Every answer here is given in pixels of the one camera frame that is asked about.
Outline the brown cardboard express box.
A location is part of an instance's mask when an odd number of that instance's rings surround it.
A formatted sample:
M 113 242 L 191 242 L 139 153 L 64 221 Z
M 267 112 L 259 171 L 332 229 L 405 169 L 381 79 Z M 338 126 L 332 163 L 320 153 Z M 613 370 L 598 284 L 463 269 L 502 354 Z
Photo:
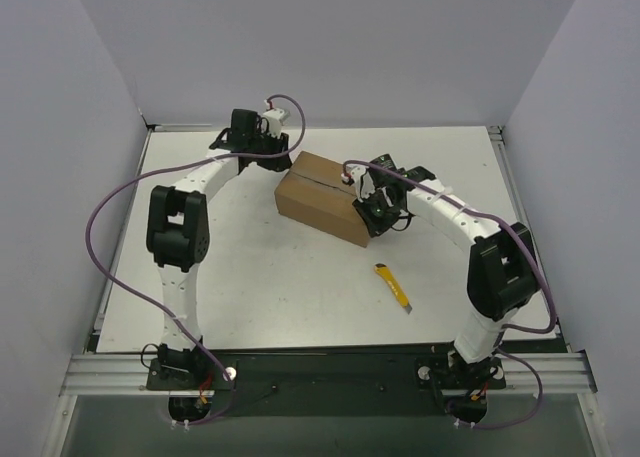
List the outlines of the brown cardboard express box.
M 276 207 L 284 217 L 366 248 L 370 236 L 341 171 L 340 163 L 302 151 L 274 191 Z

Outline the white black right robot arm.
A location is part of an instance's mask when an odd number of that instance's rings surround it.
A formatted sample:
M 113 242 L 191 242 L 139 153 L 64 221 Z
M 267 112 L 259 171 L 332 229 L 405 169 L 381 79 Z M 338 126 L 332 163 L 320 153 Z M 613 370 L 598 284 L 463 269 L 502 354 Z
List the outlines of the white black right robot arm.
M 518 310 L 540 290 L 529 229 L 483 216 L 422 166 L 402 169 L 388 154 L 348 161 L 342 182 L 370 236 L 419 218 L 469 252 L 466 292 L 471 311 L 453 342 L 451 363 L 464 369 L 487 361 Z

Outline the yellow utility knife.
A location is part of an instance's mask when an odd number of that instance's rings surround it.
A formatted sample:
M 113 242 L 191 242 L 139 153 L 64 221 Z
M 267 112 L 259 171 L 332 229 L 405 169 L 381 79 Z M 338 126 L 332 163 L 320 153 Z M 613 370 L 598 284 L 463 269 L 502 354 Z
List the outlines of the yellow utility knife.
M 392 294 L 394 295 L 396 302 L 408 315 L 410 315 L 412 312 L 411 303 L 390 268 L 386 264 L 376 263 L 374 266 L 374 271 L 383 279 L 383 281 L 389 287 Z

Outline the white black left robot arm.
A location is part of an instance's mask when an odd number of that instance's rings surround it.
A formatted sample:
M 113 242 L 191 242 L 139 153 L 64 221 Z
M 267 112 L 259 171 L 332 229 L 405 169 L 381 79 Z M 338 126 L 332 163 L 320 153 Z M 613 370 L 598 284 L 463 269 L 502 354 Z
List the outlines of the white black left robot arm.
M 209 146 L 202 165 L 171 186 L 151 191 L 146 247 L 157 265 L 162 304 L 169 312 L 158 350 L 160 368 L 183 388 L 206 378 L 211 360 L 197 318 L 197 274 L 210 245 L 208 204 L 224 185 L 251 163 L 275 172 L 292 165 L 289 136 L 283 132 L 289 112 L 269 107 L 264 113 L 232 112 L 230 126 Z

